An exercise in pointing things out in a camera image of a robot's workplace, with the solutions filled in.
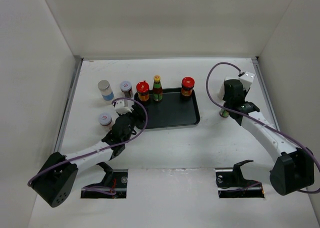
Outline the yellow cap sauce bottle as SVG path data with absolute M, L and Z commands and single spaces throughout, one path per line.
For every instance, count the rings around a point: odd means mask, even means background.
M 155 102 L 161 102 L 163 99 L 163 89 L 161 84 L 161 78 L 159 75 L 154 76 L 153 78 L 153 99 Z
M 225 109 L 225 107 L 222 107 L 219 111 L 219 115 L 223 118 L 229 117 L 229 112 Z

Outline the red lid chili jar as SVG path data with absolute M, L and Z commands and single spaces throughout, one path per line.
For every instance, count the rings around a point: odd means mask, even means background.
M 150 89 L 149 84 L 144 80 L 136 85 L 136 91 L 138 94 L 139 102 L 143 105 L 147 105 L 150 101 Z
M 191 77 L 184 77 L 181 81 L 181 92 L 180 96 L 184 100 L 189 100 L 193 93 L 193 88 L 195 86 L 195 81 Z

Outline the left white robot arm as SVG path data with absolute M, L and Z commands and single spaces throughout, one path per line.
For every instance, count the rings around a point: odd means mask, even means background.
M 134 104 L 127 113 L 118 116 L 112 129 L 97 144 L 67 155 L 52 153 L 27 185 L 52 208 L 61 205 L 70 195 L 77 175 L 92 166 L 103 168 L 96 173 L 95 181 L 100 187 L 108 187 L 113 170 L 106 162 L 119 156 L 126 144 L 144 131 L 147 123 L 146 109 L 140 103 Z

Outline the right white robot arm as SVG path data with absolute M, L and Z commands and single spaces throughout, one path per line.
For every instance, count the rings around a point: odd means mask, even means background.
M 224 107 L 233 110 L 229 115 L 240 126 L 250 132 L 266 149 L 274 161 L 269 180 L 275 191 L 284 196 L 312 185 L 314 162 L 310 155 L 282 135 L 273 132 L 271 127 L 252 102 L 245 101 L 247 92 L 238 79 L 223 82 Z

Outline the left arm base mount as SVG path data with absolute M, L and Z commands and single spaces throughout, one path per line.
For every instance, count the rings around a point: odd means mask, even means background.
M 128 170 L 114 170 L 107 163 L 97 164 L 104 171 L 101 182 L 81 189 L 81 199 L 125 199 L 127 197 Z

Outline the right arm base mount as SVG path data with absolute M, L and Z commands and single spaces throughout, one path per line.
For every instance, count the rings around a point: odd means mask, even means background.
M 220 199 L 265 198 L 262 183 L 243 176 L 242 166 L 251 162 L 253 160 L 244 160 L 235 163 L 231 168 L 215 169 L 215 183 Z

